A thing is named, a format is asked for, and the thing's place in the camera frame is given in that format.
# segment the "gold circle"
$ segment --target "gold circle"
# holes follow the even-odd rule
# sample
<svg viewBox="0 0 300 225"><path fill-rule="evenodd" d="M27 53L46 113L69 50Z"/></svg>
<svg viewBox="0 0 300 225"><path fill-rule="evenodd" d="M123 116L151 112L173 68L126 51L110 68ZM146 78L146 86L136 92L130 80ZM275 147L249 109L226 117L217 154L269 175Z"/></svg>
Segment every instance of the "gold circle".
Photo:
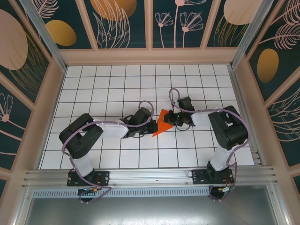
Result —
<svg viewBox="0 0 300 225"><path fill-rule="evenodd" d="M10 70L20 69L28 53L26 33L9 13L0 9L0 65Z"/></svg>
<svg viewBox="0 0 300 225"><path fill-rule="evenodd" d="M76 34L72 27L61 20L51 20L46 24L55 43L62 46L71 46L76 42Z"/></svg>
<svg viewBox="0 0 300 225"><path fill-rule="evenodd" d="M251 22L261 0L226 0L224 17L234 25L244 25Z"/></svg>
<svg viewBox="0 0 300 225"><path fill-rule="evenodd" d="M273 49L265 49L259 56L257 63L258 78L267 83L275 76L279 65L279 57Z"/></svg>
<svg viewBox="0 0 300 225"><path fill-rule="evenodd" d="M95 11L103 18L111 21L121 20L121 17L118 17L118 10L115 5L115 2L125 11L127 17L132 16L136 10L136 0L90 0Z"/></svg>

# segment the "white grid tile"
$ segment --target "white grid tile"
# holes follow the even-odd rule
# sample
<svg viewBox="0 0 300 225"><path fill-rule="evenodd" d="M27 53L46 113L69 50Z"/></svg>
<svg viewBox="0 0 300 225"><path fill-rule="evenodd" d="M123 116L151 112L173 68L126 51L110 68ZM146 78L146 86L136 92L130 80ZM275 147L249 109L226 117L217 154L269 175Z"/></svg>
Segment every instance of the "white grid tile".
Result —
<svg viewBox="0 0 300 225"><path fill-rule="evenodd" d="M181 98L190 96L196 110L228 105L238 110L225 65L69 67L40 168L71 168L60 151L59 134L83 113L98 120L117 121L135 114L140 100L149 100L157 120L161 109L172 109L171 86L178 88ZM178 94L173 91L172 96L177 99ZM150 109L146 103L142 107ZM93 167L101 169L195 167L206 166L217 145L209 126L190 127L188 131L173 127L155 137L98 139L88 155ZM249 147L237 151L230 163L235 159L238 166L254 164Z"/></svg>

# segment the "white floor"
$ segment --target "white floor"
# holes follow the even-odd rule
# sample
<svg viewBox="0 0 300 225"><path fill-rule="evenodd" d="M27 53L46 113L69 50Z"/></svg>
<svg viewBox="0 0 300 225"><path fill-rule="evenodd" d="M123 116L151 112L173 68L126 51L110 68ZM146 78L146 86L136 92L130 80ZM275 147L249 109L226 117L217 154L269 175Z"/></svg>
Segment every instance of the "white floor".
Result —
<svg viewBox="0 0 300 225"><path fill-rule="evenodd" d="M148 100L157 119L161 109L172 109L171 87L178 88L182 97L190 96L196 110L228 105L238 110L226 65L68 67L40 168L71 168L58 136L81 114L118 120L134 114L139 102ZM173 128L156 137L99 139L88 154L94 168L101 169L198 167L207 165L216 146L210 127L184 132ZM249 147L237 151L232 163L235 160L238 166L254 165Z"/></svg>

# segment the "vented metal strip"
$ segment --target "vented metal strip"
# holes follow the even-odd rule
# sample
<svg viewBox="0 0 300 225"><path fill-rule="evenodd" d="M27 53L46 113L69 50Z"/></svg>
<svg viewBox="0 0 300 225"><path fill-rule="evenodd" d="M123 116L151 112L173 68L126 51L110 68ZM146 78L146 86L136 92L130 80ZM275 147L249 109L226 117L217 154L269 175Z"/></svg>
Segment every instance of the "vented metal strip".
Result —
<svg viewBox="0 0 300 225"><path fill-rule="evenodd" d="M89 193L82 197L98 197L105 190ZM32 198L77 198L78 189L39 189L33 192ZM209 187L173 187L173 188L115 188L103 197L175 197L175 196L208 196Z"/></svg>

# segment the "orange triangle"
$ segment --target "orange triangle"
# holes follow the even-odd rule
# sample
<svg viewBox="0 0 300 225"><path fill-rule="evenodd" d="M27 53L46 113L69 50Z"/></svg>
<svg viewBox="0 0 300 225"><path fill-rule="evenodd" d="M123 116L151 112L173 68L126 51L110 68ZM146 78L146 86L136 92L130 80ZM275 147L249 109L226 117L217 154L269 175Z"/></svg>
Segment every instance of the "orange triangle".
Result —
<svg viewBox="0 0 300 225"><path fill-rule="evenodd" d="M158 118L158 121L157 121L158 131L155 132L152 137L154 137L156 135L159 135L162 132L165 132L165 131L167 131L167 130L169 130L169 129L171 129L173 127L173 125L164 122L164 116L166 114L168 114L168 112L169 111L165 110L165 109L162 109L160 111L160 115L159 115L159 118Z"/></svg>

